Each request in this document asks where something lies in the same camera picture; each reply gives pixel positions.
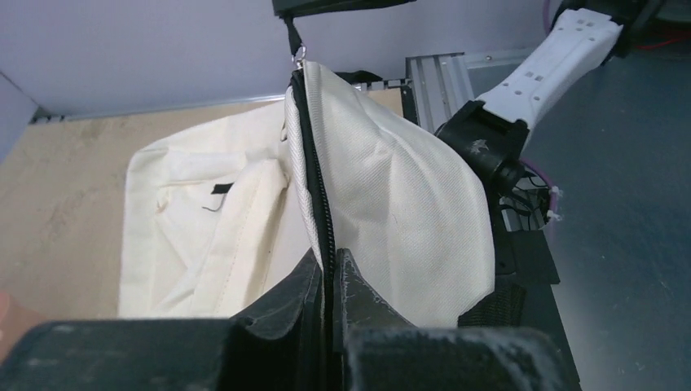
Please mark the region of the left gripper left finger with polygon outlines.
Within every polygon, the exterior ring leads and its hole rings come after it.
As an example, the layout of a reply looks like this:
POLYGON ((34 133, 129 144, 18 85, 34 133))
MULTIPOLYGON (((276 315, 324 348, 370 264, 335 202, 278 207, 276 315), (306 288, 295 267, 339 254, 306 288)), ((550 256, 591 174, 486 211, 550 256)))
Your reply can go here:
POLYGON ((49 322, 1 366, 4 390, 320 390, 323 275, 312 252, 219 319, 49 322))

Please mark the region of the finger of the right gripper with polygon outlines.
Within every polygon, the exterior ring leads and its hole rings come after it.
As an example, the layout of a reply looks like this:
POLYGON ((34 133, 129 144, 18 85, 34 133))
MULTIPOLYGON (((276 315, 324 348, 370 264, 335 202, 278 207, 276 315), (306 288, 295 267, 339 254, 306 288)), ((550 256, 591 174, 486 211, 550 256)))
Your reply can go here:
POLYGON ((415 0, 272 0, 279 18, 303 17, 331 12, 361 11, 396 7, 415 0))

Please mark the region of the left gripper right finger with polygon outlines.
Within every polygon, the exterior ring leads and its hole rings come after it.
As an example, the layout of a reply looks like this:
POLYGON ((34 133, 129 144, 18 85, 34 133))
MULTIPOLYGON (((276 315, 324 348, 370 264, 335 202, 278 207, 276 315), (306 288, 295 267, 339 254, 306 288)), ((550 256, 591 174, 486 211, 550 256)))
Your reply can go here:
POLYGON ((455 327, 415 327, 340 249, 334 261, 333 352, 344 390, 577 390, 551 288, 511 283, 455 327))

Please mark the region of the cream canvas backpack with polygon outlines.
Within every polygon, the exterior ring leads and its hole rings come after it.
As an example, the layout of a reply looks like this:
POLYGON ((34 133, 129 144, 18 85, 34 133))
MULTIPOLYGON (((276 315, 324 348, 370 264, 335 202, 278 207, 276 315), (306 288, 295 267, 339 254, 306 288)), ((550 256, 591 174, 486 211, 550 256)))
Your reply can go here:
POLYGON ((122 318, 231 317, 313 252, 346 249, 418 327, 495 290, 485 189, 442 140, 328 67, 282 101, 160 138, 125 179, 122 318))

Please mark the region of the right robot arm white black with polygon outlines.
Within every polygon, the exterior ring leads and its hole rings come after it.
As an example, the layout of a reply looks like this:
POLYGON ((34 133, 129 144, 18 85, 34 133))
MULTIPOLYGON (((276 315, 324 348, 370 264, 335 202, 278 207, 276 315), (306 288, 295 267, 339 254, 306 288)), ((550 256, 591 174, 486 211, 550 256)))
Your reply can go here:
POLYGON ((385 1, 276 1, 294 61, 312 217, 341 242, 494 234, 498 196, 524 174, 535 126, 580 78, 625 56, 659 1, 568 1, 547 37, 500 84, 469 100, 435 134, 393 114, 341 75, 306 59, 295 20, 387 7, 385 1))

